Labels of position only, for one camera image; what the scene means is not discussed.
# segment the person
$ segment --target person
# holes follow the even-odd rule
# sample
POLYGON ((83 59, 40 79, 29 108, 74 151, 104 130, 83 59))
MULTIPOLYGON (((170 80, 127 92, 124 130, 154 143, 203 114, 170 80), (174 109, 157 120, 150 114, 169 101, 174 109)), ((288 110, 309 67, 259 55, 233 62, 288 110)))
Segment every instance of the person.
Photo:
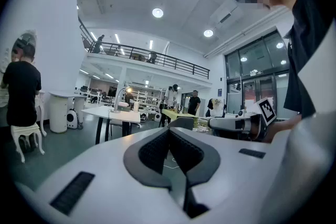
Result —
POLYGON ((197 109, 200 107, 201 100, 198 97, 198 91, 193 91, 193 97, 189 100, 188 114, 196 115, 197 109))
MULTIPOLYGON (((174 102, 176 101, 176 96, 177 96, 177 89, 178 89, 177 84, 174 84, 172 87, 171 86, 168 87, 168 89, 166 90, 164 94, 163 106, 161 106, 162 108, 160 109, 169 109, 170 107, 174 106, 174 102)), ((160 124, 162 125, 162 127, 164 127, 166 118, 169 124, 171 121, 171 118, 162 113, 161 121, 160 121, 160 124)))
POLYGON ((275 134, 292 129, 301 119, 315 113, 312 101, 298 77, 298 73, 316 51, 335 17, 334 4, 330 0, 236 0, 273 6, 286 6, 294 16, 289 33, 288 46, 289 82, 284 107, 300 112, 290 120, 275 122, 268 126, 265 142, 271 142, 275 134))
POLYGON ((96 41, 96 43, 95 43, 95 48, 93 49, 93 53, 94 53, 94 54, 98 54, 98 53, 100 53, 100 46, 101 46, 101 43, 102 43, 102 41, 103 41, 104 36, 105 36, 105 35, 101 35, 101 36, 97 39, 97 41, 96 41))
POLYGON ((8 87, 7 123, 31 126, 36 122, 35 96, 41 90, 40 72, 32 65, 35 47, 27 44, 19 62, 11 62, 3 76, 1 88, 8 87))
POLYGON ((156 54, 155 51, 152 51, 149 55, 150 56, 149 56, 147 62, 151 62, 151 63, 155 64, 155 60, 156 60, 156 58, 157 58, 158 55, 156 54))

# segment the window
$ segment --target window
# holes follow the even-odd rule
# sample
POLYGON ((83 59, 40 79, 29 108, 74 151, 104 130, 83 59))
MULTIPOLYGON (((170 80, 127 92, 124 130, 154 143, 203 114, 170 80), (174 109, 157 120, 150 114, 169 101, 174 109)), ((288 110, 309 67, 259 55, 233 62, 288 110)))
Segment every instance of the window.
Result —
POLYGON ((237 51, 227 56, 227 66, 229 78, 240 76, 240 63, 237 51))
POLYGON ((238 114, 240 110, 241 96, 241 85, 240 83, 233 83, 229 85, 229 90, 227 94, 227 113, 238 114))
POLYGON ((263 40, 240 49, 239 53, 243 75, 272 68, 263 40))
POLYGON ((289 63, 287 49, 284 41, 276 33, 264 38, 274 67, 279 67, 289 63))
POLYGON ((283 108, 286 94, 287 94, 287 87, 288 87, 288 73, 285 74, 277 74, 276 75, 276 82, 277 82, 277 119, 279 120, 287 120, 294 117, 297 112, 291 111, 288 109, 283 108))

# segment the air vent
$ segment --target air vent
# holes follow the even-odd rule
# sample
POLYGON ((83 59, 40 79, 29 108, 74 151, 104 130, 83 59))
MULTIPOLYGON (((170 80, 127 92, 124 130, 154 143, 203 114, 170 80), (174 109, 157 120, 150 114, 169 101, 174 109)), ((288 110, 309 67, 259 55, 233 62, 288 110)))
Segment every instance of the air vent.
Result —
POLYGON ((226 15, 223 19, 221 19, 221 23, 223 23, 226 19, 231 17, 231 13, 229 13, 228 15, 226 15))

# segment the white chair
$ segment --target white chair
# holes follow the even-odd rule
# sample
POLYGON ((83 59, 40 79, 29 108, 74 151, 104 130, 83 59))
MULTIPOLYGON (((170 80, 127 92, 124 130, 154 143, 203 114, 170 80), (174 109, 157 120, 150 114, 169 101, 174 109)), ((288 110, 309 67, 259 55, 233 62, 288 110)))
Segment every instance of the white chair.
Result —
POLYGON ((33 134, 34 136, 34 141, 35 145, 37 147, 37 142, 36 142, 36 136, 38 136, 38 148, 40 149, 40 152, 44 154, 44 151, 42 150, 42 136, 40 129, 36 123, 34 123, 32 126, 28 127, 19 127, 19 126, 11 126, 10 127, 10 132, 12 133, 12 137, 14 140, 14 143, 16 145, 16 151, 20 153, 21 155, 21 162, 25 162, 25 157, 23 156, 23 152, 21 150, 21 147, 19 145, 19 137, 21 135, 24 135, 26 137, 26 141, 29 142, 29 136, 33 134))

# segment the door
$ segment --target door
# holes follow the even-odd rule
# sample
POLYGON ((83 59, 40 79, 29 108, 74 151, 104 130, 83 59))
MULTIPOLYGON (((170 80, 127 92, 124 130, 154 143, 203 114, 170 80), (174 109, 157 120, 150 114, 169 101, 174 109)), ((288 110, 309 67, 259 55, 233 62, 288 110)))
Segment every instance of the door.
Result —
POLYGON ((243 108, 247 109, 257 101, 268 97, 276 111, 276 86, 273 76, 243 81, 243 108))

